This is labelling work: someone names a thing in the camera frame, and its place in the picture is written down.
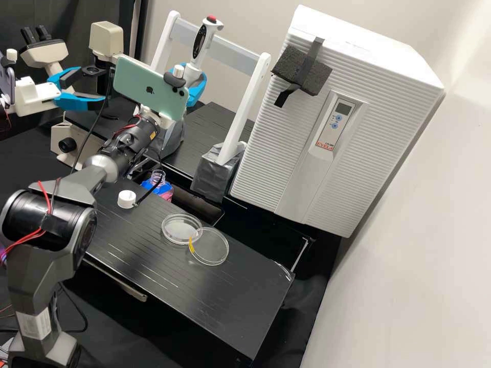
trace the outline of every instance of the gray robotic arm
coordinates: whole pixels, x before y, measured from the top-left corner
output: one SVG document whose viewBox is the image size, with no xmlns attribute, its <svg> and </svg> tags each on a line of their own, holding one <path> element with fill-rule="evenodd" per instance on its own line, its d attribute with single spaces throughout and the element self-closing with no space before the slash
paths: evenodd
<svg viewBox="0 0 491 368">
<path fill-rule="evenodd" d="M 59 181 L 52 213 L 39 185 L 14 193 L 0 214 L 3 244 L 41 227 L 46 233 L 19 244 L 8 254 L 8 288 L 19 332 L 11 344 L 9 366 L 75 366 L 77 341 L 62 332 L 56 315 L 56 285 L 70 279 L 80 266 L 97 225 L 93 195 L 104 183 L 124 177 L 137 162 L 159 126 L 139 117 L 91 156 L 84 168 Z M 42 183 L 53 195 L 56 181 Z"/>
</svg>

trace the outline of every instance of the yellow label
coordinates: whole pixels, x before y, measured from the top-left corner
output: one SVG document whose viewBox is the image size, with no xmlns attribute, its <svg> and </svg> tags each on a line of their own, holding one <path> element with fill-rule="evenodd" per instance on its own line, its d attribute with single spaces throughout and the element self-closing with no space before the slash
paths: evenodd
<svg viewBox="0 0 491 368">
<path fill-rule="evenodd" d="M 191 240 L 191 237 L 189 237 L 189 250 L 191 253 L 194 253 L 193 241 Z"/>
</svg>

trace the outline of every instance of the white wall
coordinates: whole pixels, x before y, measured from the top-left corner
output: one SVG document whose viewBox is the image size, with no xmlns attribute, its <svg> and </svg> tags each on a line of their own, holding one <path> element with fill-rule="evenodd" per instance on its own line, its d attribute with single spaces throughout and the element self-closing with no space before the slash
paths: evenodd
<svg viewBox="0 0 491 368">
<path fill-rule="evenodd" d="M 439 63 L 445 54 L 453 50 L 452 40 L 465 25 L 462 19 L 472 11 L 472 2 L 459 0 L 268 0 L 221 1 L 221 0 L 151 0 L 149 4 L 143 61 L 149 63 L 170 10 L 177 10 L 181 16 L 196 25 L 208 14 L 214 14 L 224 22 L 220 35 L 257 53 L 269 52 L 276 62 L 294 10 L 304 4 L 356 25 L 368 28 L 413 46 L 435 68 L 446 85 L 452 75 L 448 64 Z M 190 60 L 191 49 L 176 45 L 169 59 L 169 67 L 178 62 Z M 202 96 L 204 102 L 215 101 L 233 111 L 242 98 L 248 77 L 240 72 L 222 66 L 214 60 L 207 60 L 203 70 L 209 82 Z M 251 109 L 250 118 L 255 119 L 266 90 L 266 79 L 258 98 Z"/>
<path fill-rule="evenodd" d="M 491 364 L 490 3 L 462 20 L 456 83 L 329 281 L 302 368 Z"/>
</svg>

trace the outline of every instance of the petri dish lid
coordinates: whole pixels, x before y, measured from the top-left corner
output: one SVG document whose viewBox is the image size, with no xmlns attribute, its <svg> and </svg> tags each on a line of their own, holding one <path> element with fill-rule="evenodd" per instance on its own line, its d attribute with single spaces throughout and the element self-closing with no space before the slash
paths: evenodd
<svg viewBox="0 0 491 368">
<path fill-rule="evenodd" d="M 202 224 L 196 217 L 183 213 L 171 214 L 162 221 L 164 236 L 179 245 L 189 244 L 189 238 L 192 242 L 198 240 L 201 236 L 198 229 L 201 227 Z"/>
<path fill-rule="evenodd" d="M 198 229 L 199 237 L 196 241 L 189 242 L 191 254 L 201 263 L 208 266 L 222 264 L 229 255 L 229 242 L 213 227 Z"/>
</svg>

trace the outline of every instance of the control panel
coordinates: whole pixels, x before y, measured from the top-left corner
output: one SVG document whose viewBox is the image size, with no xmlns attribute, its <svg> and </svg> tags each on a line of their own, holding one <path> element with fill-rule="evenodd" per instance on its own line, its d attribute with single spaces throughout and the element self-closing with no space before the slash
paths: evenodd
<svg viewBox="0 0 491 368">
<path fill-rule="evenodd" d="M 327 119 L 323 124 L 324 129 L 322 129 L 321 134 L 317 138 L 316 147 L 328 151 L 334 149 L 355 107 L 356 104 L 351 101 L 343 98 L 337 99 L 334 108 L 327 115 Z"/>
</svg>

